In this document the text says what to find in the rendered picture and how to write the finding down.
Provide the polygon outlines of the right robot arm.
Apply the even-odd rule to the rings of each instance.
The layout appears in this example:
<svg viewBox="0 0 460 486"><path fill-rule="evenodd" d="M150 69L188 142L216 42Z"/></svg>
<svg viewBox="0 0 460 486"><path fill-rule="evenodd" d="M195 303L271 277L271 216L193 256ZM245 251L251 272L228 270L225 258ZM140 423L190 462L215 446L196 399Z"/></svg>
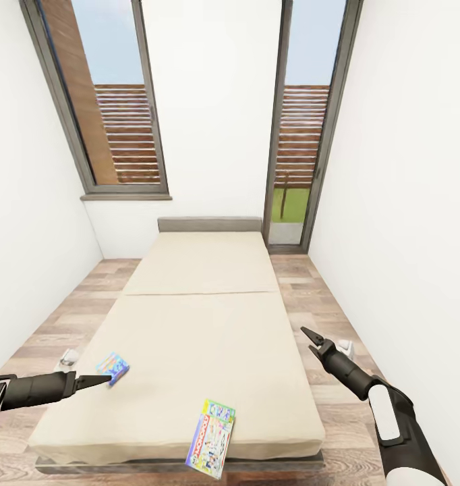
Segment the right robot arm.
<svg viewBox="0 0 460 486"><path fill-rule="evenodd" d="M416 421L414 403L377 375L370 376L355 362L352 341L335 343L302 326L317 348L310 350L324 370L348 387L361 401L369 397L386 479L386 486L448 486L430 445Z"/></svg>

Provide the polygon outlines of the board game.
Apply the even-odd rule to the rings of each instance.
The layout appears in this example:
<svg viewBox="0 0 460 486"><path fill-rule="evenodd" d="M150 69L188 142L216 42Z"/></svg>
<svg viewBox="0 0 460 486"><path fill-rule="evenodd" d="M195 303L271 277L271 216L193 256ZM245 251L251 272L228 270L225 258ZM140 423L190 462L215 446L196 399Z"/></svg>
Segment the board game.
<svg viewBox="0 0 460 486"><path fill-rule="evenodd" d="M113 351L94 368L98 371L99 375L111 375L111 380L107 381L107 383L112 386L123 374L126 373L127 370L130 369L130 366L115 351Z"/></svg>
<svg viewBox="0 0 460 486"><path fill-rule="evenodd" d="M186 464L219 480L234 417L233 408L205 399Z"/></svg>

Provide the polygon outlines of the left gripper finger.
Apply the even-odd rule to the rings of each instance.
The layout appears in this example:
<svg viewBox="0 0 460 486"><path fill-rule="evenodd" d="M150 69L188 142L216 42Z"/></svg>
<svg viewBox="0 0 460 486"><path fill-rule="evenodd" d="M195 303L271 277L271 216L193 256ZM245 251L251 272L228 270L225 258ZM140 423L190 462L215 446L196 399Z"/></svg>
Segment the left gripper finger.
<svg viewBox="0 0 460 486"><path fill-rule="evenodd" d="M93 385L100 385L110 380L111 375L80 375L74 382L72 394L76 394L79 389L93 387Z"/></svg>

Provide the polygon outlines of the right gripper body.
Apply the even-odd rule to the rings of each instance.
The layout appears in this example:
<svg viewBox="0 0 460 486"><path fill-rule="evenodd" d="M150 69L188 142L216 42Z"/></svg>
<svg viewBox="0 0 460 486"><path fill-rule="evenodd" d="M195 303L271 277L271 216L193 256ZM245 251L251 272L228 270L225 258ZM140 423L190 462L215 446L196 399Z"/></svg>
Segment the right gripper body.
<svg viewBox="0 0 460 486"><path fill-rule="evenodd" d="M324 370L329 375L336 377L344 386L346 386L348 376L359 367L338 351L335 343L330 339L327 339L327 342L318 348L317 353Z"/></svg>

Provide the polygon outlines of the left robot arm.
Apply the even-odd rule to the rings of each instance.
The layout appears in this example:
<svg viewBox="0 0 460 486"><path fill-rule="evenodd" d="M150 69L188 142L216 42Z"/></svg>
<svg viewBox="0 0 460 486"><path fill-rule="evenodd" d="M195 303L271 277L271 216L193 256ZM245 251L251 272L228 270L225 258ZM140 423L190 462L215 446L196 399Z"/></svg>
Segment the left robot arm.
<svg viewBox="0 0 460 486"><path fill-rule="evenodd" d="M53 373L18 378L16 374L0 375L0 411L60 402L76 394L79 389L93 387L111 380L111 375L80 375L72 367L78 361L79 352L67 349Z"/></svg>

